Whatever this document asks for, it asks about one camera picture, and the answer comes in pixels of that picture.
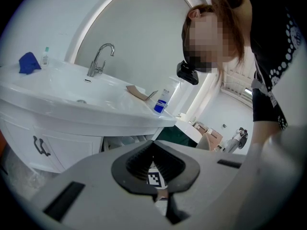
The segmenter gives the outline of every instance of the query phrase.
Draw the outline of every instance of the neck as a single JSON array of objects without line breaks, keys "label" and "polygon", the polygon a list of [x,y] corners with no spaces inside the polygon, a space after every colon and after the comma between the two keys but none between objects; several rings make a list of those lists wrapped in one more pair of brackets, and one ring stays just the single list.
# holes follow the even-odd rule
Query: neck
[{"label": "neck", "polygon": [[250,0],[242,0],[242,4],[234,9],[234,13],[240,21],[244,46],[250,46],[250,30],[252,23],[252,6]]}]

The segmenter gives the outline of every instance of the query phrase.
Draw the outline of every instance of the ceiling light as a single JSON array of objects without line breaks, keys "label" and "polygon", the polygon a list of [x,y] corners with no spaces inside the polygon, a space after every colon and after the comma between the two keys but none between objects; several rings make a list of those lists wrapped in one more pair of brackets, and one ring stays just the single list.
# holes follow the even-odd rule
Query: ceiling light
[{"label": "ceiling light", "polygon": [[245,91],[246,93],[249,93],[250,95],[253,95],[252,92],[251,92],[251,90],[249,90],[248,88],[246,88],[244,91]]}]

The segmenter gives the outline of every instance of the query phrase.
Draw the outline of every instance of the dark green fabric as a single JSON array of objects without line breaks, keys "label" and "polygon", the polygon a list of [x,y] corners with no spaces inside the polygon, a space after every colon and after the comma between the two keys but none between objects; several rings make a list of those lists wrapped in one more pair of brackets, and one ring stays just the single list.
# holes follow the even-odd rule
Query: dark green fabric
[{"label": "dark green fabric", "polygon": [[157,140],[166,140],[179,145],[195,148],[197,143],[190,139],[185,133],[183,133],[177,126],[165,127],[159,134]]}]

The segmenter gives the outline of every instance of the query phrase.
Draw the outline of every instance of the white sink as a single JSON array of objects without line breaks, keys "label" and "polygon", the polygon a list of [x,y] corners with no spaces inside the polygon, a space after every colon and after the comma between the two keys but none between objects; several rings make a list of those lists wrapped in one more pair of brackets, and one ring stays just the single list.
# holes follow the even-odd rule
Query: white sink
[{"label": "white sink", "polygon": [[153,110],[152,100],[146,103],[130,94],[126,89],[129,83],[106,74],[88,77],[87,71],[55,59],[30,75],[18,73],[19,64],[5,66],[0,68],[0,99],[35,113],[80,123],[126,127],[175,124],[172,115],[159,115]]}]

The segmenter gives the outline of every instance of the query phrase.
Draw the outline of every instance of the faucet spout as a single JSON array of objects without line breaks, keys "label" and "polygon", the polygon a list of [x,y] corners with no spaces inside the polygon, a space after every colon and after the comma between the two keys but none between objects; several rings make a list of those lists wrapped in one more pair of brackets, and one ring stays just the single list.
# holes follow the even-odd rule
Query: faucet spout
[{"label": "faucet spout", "polygon": [[99,50],[97,51],[97,54],[96,54],[96,56],[95,56],[95,59],[94,59],[94,61],[92,62],[92,64],[91,64],[91,67],[89,68],[89,70],[88,70],[88,72],[87,72],[87,75],[89,76],[89,77],[93,77],[94,76],[94,74],[95,74],[95,71],[102,71],[103,70],[103,68],[101,69],[101,68],[97,68],[97,61],[98,61],[98,58],[99,58],[99,56],[100,56],[100,53],[101,53],[101,51],[105,48],[105,47],[110,47],[111,48],[111,56],[114,56],[114,53],[115,53],[115,47],[114,47],[114,45],[113,44],[104,44],[104,45],[102,45],[100,48],[99,48]]}]

